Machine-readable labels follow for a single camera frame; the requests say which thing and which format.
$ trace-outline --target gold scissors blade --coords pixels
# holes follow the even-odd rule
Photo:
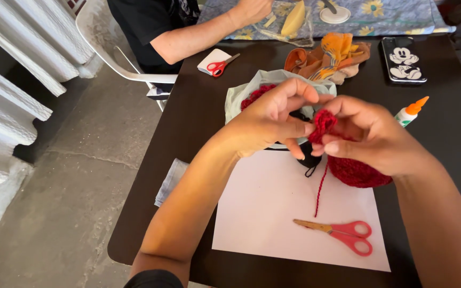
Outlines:
[[[300,225],[300,226],[304,226],[304,227],[311,228],[311,229],[314,229],[314,230],[319,230],[319,231],[323,231],[323,232],[327,232],[327,233],[332,231],[332,226],[330,226],[330,225],[314,223],[314,222],[304,221],[304,220],[300,220],[300,219],[293,219],[293,222]]]
[[[231,58],[225,60],[225,63],[229,64],[230,62],[232,62],[234,59],[236,59],[238,56],[240,55],[240,53],[232,56]]]

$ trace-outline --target sleeve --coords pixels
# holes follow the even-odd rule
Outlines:
[[[118,0],[114,4],[142,45],[147,45],[157,36],[174,29],[164,0]]]
[[[124,288],[183,288],[181,280],[167,270],[145,270],[136,274]]]

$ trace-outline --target white plastic chair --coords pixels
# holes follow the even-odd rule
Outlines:
[[[175,83],[177,75],[143,74],[141,72],[136,57],[132,53],[120,26],[111,15],[106,0],[86,0],[76,17],[76,27],[88,45],[115,72],[129,80],[146,82],[150,88],[147,96],[170,94],[158,94],[157,88],[151,82]],[[157,103],[163,111],[166,100],[157,100]]]

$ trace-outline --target white glue bottle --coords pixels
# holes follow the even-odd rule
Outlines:
[[[410,104],[408,107],[401,109],[401,111],[394,116],[394,119],[396,119],[401,126],[406,127],[408,123],[417,118],[419,111],[421,111],[421,107],[426,103],[428,98],[430,98],[430,96],[426,96],[416,103]]]

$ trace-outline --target person's right hand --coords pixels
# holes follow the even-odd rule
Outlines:
[[[326,152],[335,157],[355,159],[389,176],[417,173],[422,161],[435,160],[380,105],[350,96],[338,96],[323,108],[336,115],[337,125],[334,130],[357,142],[324,135],[323,145],[312,144],[314,156]]]
[[[272,4],[273,0],[240,0],[229,13],[233,21],[243,28],[268,16],[272,11]]]

